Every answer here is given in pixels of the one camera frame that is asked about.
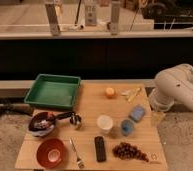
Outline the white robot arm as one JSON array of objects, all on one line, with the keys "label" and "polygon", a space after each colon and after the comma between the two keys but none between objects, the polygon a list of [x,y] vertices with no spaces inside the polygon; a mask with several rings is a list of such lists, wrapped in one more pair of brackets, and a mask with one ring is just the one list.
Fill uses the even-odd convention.
[{"label": "white robot arm", "polygon": [[158,72],[154,79],[155,88],[149,102],[155,111],[166,112],[175,101],[193,112],[193,66],[180,64]]}]

